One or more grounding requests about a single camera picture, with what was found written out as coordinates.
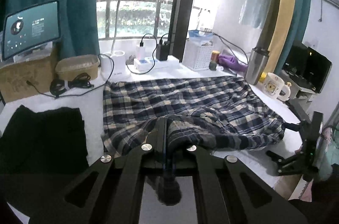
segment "charging cable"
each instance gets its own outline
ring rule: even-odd
[[[220,41],[223,43],[223,45],[225,45],[225,46],[231,51],[231,53],[233,54],[233,56],[234,56],[239,62],[241,62],[241,63],[243,63],[243,64],[248,64],[248,63],[249,63],[249,58],[247,57],[247,54],[250,54],[250,53],[247,53],[247,54],[246,54],[246,52],[245,52],[240,46],[234,44],[233,42],[228,41],[227,39],[225,39],[224,37],[218,35],[217,33],[214,33],[214,32],[211,32],[211,31],[202,31],[202,30],[199,30],[199,31],[200,31],[200,32],[203,32],[203,33],[212,33],[213,35],[217,36],[217,37],[220,39]],[[241,52],[243,52],[243,54],[245,55],[247,63],[243,62],[242,60],[239,60],[239,58],[235,55],[235,53],[233,52],[233,50],[232,50],[232,49],[229,47],[229,45],[226,44],[225,42],[228,42],[229,44],[233,45],[234,47],[240,49]]]
[[[143,35],[143,37],[141,38],[141,42],[140,42],[140,43],[143,43],[143,39],[144,39],[144,37],[147,36],[147,35],[151,35],[151,36],[155,39],[155,49],[153,50],[153,53],[152,53],[153,66],[150,68],[150,70],[148,70],[148,71],[146,71],[146,72],[143,72],[143,73],[137,73],[137,72],[133,72],[132,70],[130,70],[129,67],[128,67],[128,65],[126,64],[128,70],[129,70],[131,73],[136,74],[136,75],[144,75],[144,74],[147,74],[147,73],[150,72],[150,71],[154,68],[154,66],[155,66],[154,52],[155,52],[155,50],[157,50],[157,44],[158,44],[158,41],[157,41],[157,38],[156,38],[153,34],[151,34],[151,33],[146,33],[146,34]]]
[[[164,35],[161,36],[160,41],[159,41],[159,44],[160,44],[160,45],[162,45],[162,38],[163,38],[164,36],[166,36],[166,35],[168,35],[168,33],[166,33],[166,34],[164,34]]]
[[[104,86],[109,81],[109,79],[111,78],[111,76],[113,74],[113,70],[114,70],[114,61],[113,61],[113,59],[110,58],[108,55],[105,55],[105,54],[99,54],[99,56],[108,57],[112,61],[113,67],[112,67],[111,74],[109,75],[109,77],[107,78],[105,83],[102,84],[102,85],[99,85],[99,86],[97,86],[95,88],[92,88],[92,87],[94,87],[94,85],[90,83],[90,75],[88,75],[87,73],[82,73],[82,74],[78,75],[72,81],[64,81],[64,80],[61,80],[61,79],[54,79],[52,81],[52,83],[50,84],[50,92],[51,92],[52,95],[45,94],[45,93],[42,93],[42,92],[38,91],[38,89],[35,87],[35,85],[32,84],[28,80],[26,81],[26,84],[28,84],[29,86],[34,87],[35,90],[39,94],[47,96],[47,97],[55,98],[55,99],[62,98],[62,97],[79,97],[79,96],[83,96],[83,95],[85,95],[85,94],[87,94],[87,93],[89,93],[89,92],[91,92],[93,90],[96,90],[96,89]],[[62,95],[63,93],[65,93],[66,91],[68,91],[68,90],[70,90],[70,89],[72,89],[74,87],[77,87],[77,88],[92,88],[92,89],[89,90],[89,91],[86,91],[84,93],[81,93],[81,94]]]

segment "power strip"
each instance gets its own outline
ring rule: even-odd
[[[176,68],[179,66],[179,60],[172,55],[169,55],[166,61],[160,61],[156,58],[154,58],[154,60],[155,60],[155,65],[153,69],[166,68],[166,67]],[[150,70],[153,64],[154,64],[154,61],[152,57],[146,57],[144,60],[134,59],[134,67],[140,72]]]

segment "cartoon print mug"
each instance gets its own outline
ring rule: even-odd
[[[267,73],[262,91],[267,96],[273,99],[279,98],[282,101],[287,101],[291,94],[291,90],[288,85],[285,85],[284,80],[273,73]]]

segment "plaid blanket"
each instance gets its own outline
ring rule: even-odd
[[[284,136],[283,119],[240,77],[161,79],[106,84],[104,134],[108,151],[125,155],[167,118],[167,151],[199,145],[259,149]]]

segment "monitor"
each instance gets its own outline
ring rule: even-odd
[[[2,36],[2,59],[9,59],[44,43],[59,39],[59,3],[33,5],[5,19]]]
[[[308,57],[307,46],[301,42],[293,43],[283,69],[297,76],[303,76]]]
[[[303,77],[315,87],[316,93],[320,93],[332,68],[332,62],[310,47],[307,52]]]

